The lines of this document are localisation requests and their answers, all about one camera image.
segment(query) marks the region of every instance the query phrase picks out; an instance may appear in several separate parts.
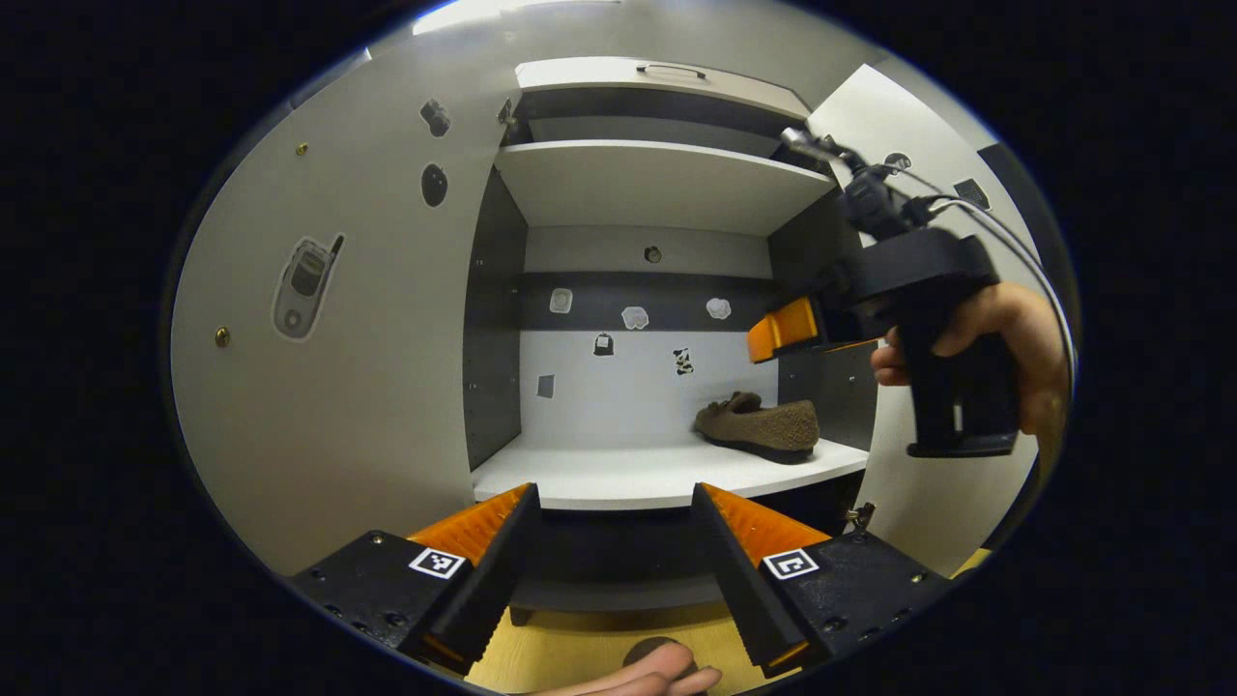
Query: cable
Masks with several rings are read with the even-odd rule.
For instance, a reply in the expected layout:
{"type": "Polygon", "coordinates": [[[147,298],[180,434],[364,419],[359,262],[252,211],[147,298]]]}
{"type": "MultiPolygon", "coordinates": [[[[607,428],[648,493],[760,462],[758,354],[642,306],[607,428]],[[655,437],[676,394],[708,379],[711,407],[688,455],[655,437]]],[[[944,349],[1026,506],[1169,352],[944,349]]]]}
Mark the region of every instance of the cable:
{"type": "MultiPolygon", "coordinates": [[[[826,152],[826,153],[829,153],[833,157],[836,157],[839,159],[841,159],[842,163],[846,164],[847,168],[851,169],[851,176],[852,177],[855,174],[860,173],[861,169],[855,169],[854,167],[851,167],[850,162],[847,162],[845,158],[840,157],[837,153],[835,153],[835,152],[826,152]]],[[[907,174],[907,177],[909,177],[909,178],[912,178],[914,180],[918,180],[919,183],[922,183],[922,184],[927,185],[928,188],[933,189],[934,192],[936,192],[938,193],[938,199],[944,199],[944,202],[939,203],[936,205],[929,206],[928,210],[931,211],[931,213],[936,213],[939,210],[943,210],[943,209],[952,206],[952,205],[961,206],[962,211],[966,213],[967,216],[970,216],[972,220],[975,220],[975,223],[978,224],[980,226],[982,226],[983,229],[988,230],[993,236],[997,237],[997,240],[999,240],[1002,244],[1004,244],[1006,247],[1009,248],[1013,252],[1013,255],[1017,256],[1018,260],[1021,260],[1023,262],[1024,266],[1027,266],[1028,268],[1030,268],[1032,274],[1035,276],[1035,281],[1039,283],[1040,288],[1043,288],[1044,294],[1048,295],[1049,300],[1053,304],[1053,312],[1056,314],[1056,326],[1058,326],[1058,330],[1060,330],[1061,336],[1064,337],[1064,341],[1065,341],[1065,359],[1066,359],[1065,367],[1066,367],[1066,371],[1069,372],[1070,402],[1072,403],[1074,402],[1074,392],[1075,392],[1075,388],[1076,388],[1075,381],[1076,381],[1076,376],[1077,376],[1077,354],[1074,350],[1074,336],[1070,334],[1069,321],[1065,318],[1065,309],[1061,308],[1061,302],[1056,297],[1056,292],[1053,289],[1053,283],[1049,282],[1048,281],[1048,276],[1044,274],[1044,267],[1043,267],[1043,265],[1040,265],[1039,260],[1035,257],[1035,253],[1022,241],[1022,239],[1018,239],[1018,235],[1016,235],[1008,226],[1006,226],[1004,223],[1002,223],[1001,220],[998,220],[996,216],[991,215],[987,210],[983,210],[982,208],[975,205],[970,200],[965,200],[965,199],[959,198],[956,195],[951,195],[949,193],[945,193],[944,190],[941,190],[940,188],[938,188],[931,182],[929,182],[929,180],[927,180],[927,179],[924,179],[924,178],[922,178],[922,177],[919,177],[917,174],[913,174],[909,171],[903,169],[901,167],[894,167],[892,164],[884,164],[884,163],[867,164],[867,166],[868,167],[877,167],[877,168],[884,169],[884,171],[891,172],[891,173],[903,173],[903,174],[907,174]],[[975,213],[978,213],[980,215],[987,218],[988,220],[991,220],[992,224],[985,223],[982,219],[980,219],[978,216],[976,216],[975,213]]],[[[902,195],[905,195],[905,193],[902,193],[901,190],[897,190],[897,189],[893,189],[893,190],[896,190],[897,193],[899,193],[902,195]]]]}
{"type": "Polygon", "coordinates": [[[1074,350],[1074,336],[1070,335],[1069,321],[1065,319],[1065,309],[1061,308],[1060,299],[1056,298],[1056,292],[1053,291],[1051,282],[1049,282],[1048,276],[1044,274],[1043,267],[1038,262],[1035,262],[1035,257],[1030,255],[1030,250],[1027,248],[1027,246],[1022,244],[1022,241],[1012,231],[1009,231],[1009,227],[1001,224],[1001,220],[997,220],[992,215],[987,214],[982,208],[977,206],[975,203],[971,203],[970,200],[964,200],[962,198],[956,198],[956,197],[948,197],[948,198],[949,198],[948,200],[938,205],[934,205],[933,208],[929,208],[929,210],[936,213],[945,208],[960,205],[962,210],[966,211],[967,214],[970,214],[970,210],[974,209],[982,213],[983,216],[993,220],[997,225],[999,225],[999,229],[986,224],[983,220],[975,216],[974,214],[970,215],[971,219],[974,219],[976,223],[980,224],[980,226],[991,231],[992,235],[997,237],[997,240],[1004,244],[1007,248],[1013,251],[1013,253],[1018,256],[1018,258],[1023,262],[1023,265],[1030,268],[1032,274],[1035,276],[1035,281],[1039,282],[1039,286],[1044,289],[1044,293],[1048,294],[1049,300],[1051,300],[1053,303],[1053,312],[1056,314],[1058,329],[1060,330],[1061,335],[1065,339],[1065,357],[1066,357],[1065,367],[1069,371],[1070,402],[1072,402],[1075,391],[1075,380],[1077,376],[1077,354],[1074,350]]]}

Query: orange gripper pad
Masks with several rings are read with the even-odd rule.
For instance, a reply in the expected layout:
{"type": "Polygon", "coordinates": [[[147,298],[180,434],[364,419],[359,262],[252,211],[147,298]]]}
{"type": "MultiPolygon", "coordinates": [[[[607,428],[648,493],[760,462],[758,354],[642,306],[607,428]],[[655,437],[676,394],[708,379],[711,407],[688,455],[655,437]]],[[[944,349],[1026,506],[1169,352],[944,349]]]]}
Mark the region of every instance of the orange gripper pad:
{"type": "Polygon", "coordinates": [[[714,507],[721,513],[726,527],[738,540],[738,545],[753,566],[760,566],[766,556],[794,551],[831,539],[828,534],[760,503],[752,503],[708,483],[700,486],[709,493],[714,507]]]}
{"type": "Polygon", "coordinates": [[[494,537],[499,534],[511,511],[516,509],[528,486],[528,483],[518,486],[484,503],[465,508],[408,537],[408,541],[464,556],[473,561],[473,567],[476,567],[490,548],[490,541],[494,541],[494,537]]]}
{"type": "Polygon", "coordinates": [[[811,309],[811,299],[807,295],[764,314],[747,331],[747,357],[753,363],[773,360],[773,352],[800,340],[815,337],[820,331],[816,326],[816,314],[811,309]]]}

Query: black circle sticker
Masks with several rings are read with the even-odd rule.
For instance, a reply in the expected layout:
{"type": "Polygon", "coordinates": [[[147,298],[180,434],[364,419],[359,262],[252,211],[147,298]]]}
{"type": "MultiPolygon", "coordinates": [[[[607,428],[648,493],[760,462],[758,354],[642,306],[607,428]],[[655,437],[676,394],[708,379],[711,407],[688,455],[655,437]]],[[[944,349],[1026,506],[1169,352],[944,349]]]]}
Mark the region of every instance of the black circle sticker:
{"type": "MultiPolygon", "coordinates": [[[[889,156],[884,158],[884,163],[899,169],[909,169],[910,157],[907,157],[902,152],[891,152],[889,156]]],[[[889,176],[898,176],[898,172],[889,172],[889,176]]]]}
{"type": "Polygon", "coordinates": [[[421,195],[430,208],[438,206],[447,198],[447,172],[438,164],[426,166],[421,172],[421,195]]]}

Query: gray square sticker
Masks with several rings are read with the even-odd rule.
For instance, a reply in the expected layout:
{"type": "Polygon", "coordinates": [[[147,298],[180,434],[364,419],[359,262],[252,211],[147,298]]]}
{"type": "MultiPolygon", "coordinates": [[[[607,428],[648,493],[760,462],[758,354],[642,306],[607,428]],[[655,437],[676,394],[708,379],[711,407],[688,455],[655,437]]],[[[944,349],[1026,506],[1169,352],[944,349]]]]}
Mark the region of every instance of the gray square sticker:
{"type": "Polygon", "coordinates": [[[537,396],[543,399],[554,398],[554,376],[543,375],[537,378],[537,396]]]}

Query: shelf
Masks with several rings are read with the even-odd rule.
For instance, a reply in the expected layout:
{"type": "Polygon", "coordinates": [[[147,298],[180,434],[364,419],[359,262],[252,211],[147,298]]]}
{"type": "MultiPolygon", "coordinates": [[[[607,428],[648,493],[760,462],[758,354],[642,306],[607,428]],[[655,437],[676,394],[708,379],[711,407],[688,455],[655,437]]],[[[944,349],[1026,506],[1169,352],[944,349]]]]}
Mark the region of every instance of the shelf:
{"type": "Polygon", "coordinates": [[[644,225],[768,236],[834,188],[751,155],[642,140],[511,145],[495,167],[529,226],[644,225]]]}
{"type": "Polygon", "coordinates": [[[861,471],[867,452],[821,440],[800,465],[716,448],[699,435],[553,441],[521,435],[473,472],[477,502],[536,482],[542,508],[647,511],[691,503],[704,482],[745,498],[781,493],[861,471]]]}
{"type": "Polygon", "coordinates": [[[516,67],[516,75],[520,89],[524,93],[571,88],[640,88],[725,99],[800,121],[810,114],[803,100],[782,85],[684,63],[580,56],[521,63],[516,67]]]}

